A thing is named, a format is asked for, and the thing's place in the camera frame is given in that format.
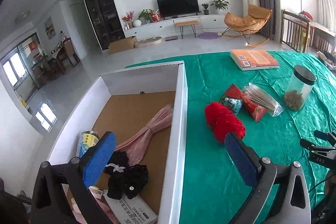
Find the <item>red envelope packet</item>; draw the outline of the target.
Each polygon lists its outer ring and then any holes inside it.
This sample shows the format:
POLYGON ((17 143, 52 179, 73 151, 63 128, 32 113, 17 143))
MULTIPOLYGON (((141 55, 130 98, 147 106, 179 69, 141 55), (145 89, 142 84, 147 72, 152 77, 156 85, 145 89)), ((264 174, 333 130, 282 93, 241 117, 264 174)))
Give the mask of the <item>red envelope packet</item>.
POLYGON ((242 100, 244 107, 252 115, 255 122, 258 122, 266 113, 266 109, 262 106, 252 102, 236 85, 231 86, 224 92, 224 94, 230 98, 242 100))

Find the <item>red yarn skein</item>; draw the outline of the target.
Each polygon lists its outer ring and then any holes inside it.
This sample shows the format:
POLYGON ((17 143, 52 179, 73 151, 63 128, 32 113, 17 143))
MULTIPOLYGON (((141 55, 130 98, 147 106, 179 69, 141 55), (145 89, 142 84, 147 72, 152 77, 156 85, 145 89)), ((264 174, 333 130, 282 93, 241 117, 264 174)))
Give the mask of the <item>red yarn skein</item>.
POLYGON ((245 126, 231 110, 218 102, 212 102, 205 107, 207 125, 212 129, 215 139, 223 143, 228 133, 234 133, 238 138, 245 137, 245 126))

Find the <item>blue patterned drawstring pouch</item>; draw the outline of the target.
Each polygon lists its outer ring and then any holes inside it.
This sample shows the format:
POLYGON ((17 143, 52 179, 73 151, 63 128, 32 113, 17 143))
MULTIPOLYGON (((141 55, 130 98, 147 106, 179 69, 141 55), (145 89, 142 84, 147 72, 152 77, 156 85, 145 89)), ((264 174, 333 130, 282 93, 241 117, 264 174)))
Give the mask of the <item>blue patterned drawstring pouch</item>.
POLYGON ((228 110, 230 110, 234 116, 237 116, 242 105, 243 105, 243 101, 240 99, 235 99, 235 98, 229 98, 229 97, 222 97, 219 100, 219 103, 222 104, 223 106, 225 106, 226 108, 228 108, 228 110))

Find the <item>blue yellow cylindrical package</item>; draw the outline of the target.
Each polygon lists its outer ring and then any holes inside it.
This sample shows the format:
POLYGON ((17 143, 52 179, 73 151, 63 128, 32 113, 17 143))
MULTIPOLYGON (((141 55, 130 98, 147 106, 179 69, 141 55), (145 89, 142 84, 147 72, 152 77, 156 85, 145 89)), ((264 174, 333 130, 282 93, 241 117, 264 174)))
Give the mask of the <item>blue yellow cylindrical package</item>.
POLYGON ((95 131, 84 131, 80 134, 76 156, 82 157, 86 151, 97 144, 99 137, 95 131))

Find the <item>black fabric with white bow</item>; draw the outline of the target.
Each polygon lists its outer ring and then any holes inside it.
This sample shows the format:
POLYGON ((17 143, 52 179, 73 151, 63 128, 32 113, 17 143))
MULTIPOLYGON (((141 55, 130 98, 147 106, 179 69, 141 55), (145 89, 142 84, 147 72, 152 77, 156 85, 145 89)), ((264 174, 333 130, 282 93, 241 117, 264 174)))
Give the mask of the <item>black fabric with white bow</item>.
POLYGON ((107 196, 114 200, 125 195, 129 200, 135 198, 145 187, 149 179, 146 165, 130 165, 126 152, 116 151, 104 168, 108 174, 107 196))

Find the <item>clear jar with black lid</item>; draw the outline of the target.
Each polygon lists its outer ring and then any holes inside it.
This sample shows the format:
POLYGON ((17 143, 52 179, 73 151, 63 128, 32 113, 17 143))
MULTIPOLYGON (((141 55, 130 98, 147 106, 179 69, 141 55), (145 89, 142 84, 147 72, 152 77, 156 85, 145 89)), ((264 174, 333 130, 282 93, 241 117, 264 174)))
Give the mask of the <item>clear jar with black lid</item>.
POLYGON ((289 84, 284 94, 284 102, 293 111, 299 111, 305 104, 316 78, 302 65, 295 65, 289 84))

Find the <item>clear bag of sticks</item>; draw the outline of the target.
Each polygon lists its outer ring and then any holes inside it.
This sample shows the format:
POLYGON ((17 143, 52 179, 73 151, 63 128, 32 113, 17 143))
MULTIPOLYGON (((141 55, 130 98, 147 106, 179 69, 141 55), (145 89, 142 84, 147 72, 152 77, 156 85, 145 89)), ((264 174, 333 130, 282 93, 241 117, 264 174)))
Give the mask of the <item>clear bag of sticks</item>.
POLYGON ((253 103, 265 108, 272 117, 277 117, 284 111, 272 96, 255 84, 249 83, 242 91, 253 103))

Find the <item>orange book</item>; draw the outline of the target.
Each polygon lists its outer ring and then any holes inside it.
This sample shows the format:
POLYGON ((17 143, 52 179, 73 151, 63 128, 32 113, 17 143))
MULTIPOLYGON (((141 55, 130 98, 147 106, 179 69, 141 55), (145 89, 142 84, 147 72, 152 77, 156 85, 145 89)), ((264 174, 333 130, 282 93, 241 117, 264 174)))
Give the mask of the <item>orange book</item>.
POLYGON ((277 69, 278 61, 265 50, 232 50, 230 57, 241 71, 277 69))

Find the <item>dark wooden railing chair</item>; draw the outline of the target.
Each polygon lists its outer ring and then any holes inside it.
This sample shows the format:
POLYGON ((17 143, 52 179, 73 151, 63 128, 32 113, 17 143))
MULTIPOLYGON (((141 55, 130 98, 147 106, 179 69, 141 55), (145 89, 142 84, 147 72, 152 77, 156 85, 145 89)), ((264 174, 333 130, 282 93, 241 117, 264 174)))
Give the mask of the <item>dark wooden railing chair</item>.
POLYGON ((301 52, 335 51, 335 32, 303 14, 282 10, 281 40, 291 49, 301 52))

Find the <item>beige oval floor mat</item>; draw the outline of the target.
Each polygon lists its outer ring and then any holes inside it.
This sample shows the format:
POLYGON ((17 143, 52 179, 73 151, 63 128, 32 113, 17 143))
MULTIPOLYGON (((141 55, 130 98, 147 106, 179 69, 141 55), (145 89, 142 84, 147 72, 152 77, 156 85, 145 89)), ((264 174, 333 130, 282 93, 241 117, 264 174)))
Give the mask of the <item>beige oval floor mat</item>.
POLYGON ((157 44, 161 44, 163 42, 163 38, 161 36, 156 36, 152 38, 142 39, 135 43, 135 48, 144 48, 144 47, 150 47, 155 46, 157 44))

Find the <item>orange rocking lounge chair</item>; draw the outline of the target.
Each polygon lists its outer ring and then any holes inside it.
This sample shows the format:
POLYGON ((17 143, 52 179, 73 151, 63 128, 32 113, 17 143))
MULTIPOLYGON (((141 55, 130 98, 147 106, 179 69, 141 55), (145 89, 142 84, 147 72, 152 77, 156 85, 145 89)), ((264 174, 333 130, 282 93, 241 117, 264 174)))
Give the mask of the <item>orange rocking lounge chair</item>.
POLYGON ((219 32, 218 35, 229 38, 242 36, 246 40, 247 47, 259 47, 268 42, 269 38, 265 38, 261 43, 251 44, 251 36, 260 32, 271 16, 272 10, 256 5, 248 5, 248 14, 244 17, 228 12, 224 17, 227 28, 222 33, 219 32))

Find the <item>white round vase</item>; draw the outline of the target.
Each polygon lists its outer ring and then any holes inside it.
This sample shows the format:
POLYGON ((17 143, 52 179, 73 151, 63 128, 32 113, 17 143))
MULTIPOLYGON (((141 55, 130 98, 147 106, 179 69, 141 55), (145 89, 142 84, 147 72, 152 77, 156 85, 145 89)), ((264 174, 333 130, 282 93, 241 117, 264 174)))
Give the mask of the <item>white round vase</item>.
POLYGON ((133 27, 139 27, 142 25, 142 22, 140 19, 136 19, 134 22, 133 22, 133 27))

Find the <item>red flower arrangement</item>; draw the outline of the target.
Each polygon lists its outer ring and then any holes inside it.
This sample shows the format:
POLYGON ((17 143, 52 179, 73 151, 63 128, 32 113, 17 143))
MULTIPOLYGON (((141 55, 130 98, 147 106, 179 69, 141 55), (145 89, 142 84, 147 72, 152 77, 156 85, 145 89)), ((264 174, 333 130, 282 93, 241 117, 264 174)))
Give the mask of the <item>red flower arrangement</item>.
POLYGON ((125 16, 122 17, 122 21, 126 24, 127 29, 130 29, 133 27, 133 20, 134 17, 134 11, 127 12, 125 16))

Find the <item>tall black display cabinet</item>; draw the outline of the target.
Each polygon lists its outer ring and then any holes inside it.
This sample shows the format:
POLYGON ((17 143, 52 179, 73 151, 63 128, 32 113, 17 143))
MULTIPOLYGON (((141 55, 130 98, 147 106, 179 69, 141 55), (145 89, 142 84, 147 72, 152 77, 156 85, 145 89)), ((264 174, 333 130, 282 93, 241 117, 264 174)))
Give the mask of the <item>tall black display cabinet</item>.
POLYGON ((114 0, 84 0, 101 49, 125 37, 114 0))

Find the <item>wooden bench with black legs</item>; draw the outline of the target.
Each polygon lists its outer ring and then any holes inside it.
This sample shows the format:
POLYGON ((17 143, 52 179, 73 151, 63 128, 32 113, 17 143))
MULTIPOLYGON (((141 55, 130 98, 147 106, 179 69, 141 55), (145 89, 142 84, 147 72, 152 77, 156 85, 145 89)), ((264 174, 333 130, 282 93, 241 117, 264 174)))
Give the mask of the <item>wooden bench with black legs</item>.
POLYGON ((179 28, 182 39, 184 38, 184 27, 191 27, 194 37, 196 38, 197 37, 196 25, 200 25, 200 22, 197 20, 189 20, 189 21, 174 23, 174 26, 176 28, 179 28))

